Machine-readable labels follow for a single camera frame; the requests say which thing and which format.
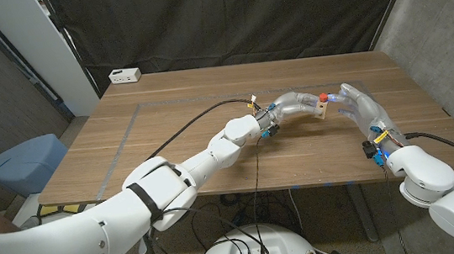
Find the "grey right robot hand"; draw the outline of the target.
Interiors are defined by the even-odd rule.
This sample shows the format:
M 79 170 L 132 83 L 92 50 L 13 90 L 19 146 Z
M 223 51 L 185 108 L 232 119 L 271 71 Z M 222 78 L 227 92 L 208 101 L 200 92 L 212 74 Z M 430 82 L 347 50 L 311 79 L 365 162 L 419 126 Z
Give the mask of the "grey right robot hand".
M 378 162 L 382 153 L 386 160 L 394 151 L 409 145 L 386 110 L 350 84 L 342 83 L 338 93 L 328 95 L 328 101 L 342 103 L 347 107 L 340 109 L 339 113 L 352 119 L 366 137 L 367 142 L 363 144 L 363 148 L 369 159 Z

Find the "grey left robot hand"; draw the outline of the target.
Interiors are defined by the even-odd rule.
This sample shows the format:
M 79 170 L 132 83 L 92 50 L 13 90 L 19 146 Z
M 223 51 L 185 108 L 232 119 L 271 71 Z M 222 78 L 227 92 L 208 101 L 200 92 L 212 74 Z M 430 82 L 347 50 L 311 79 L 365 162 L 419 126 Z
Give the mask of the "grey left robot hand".
M 276 128 L 288 116 L 308 113 L 322 117 L 324 110 L 318 106 L 319 97 L 310 93 L 286 93 L 273 101 L 255 117 L 261 132 Z

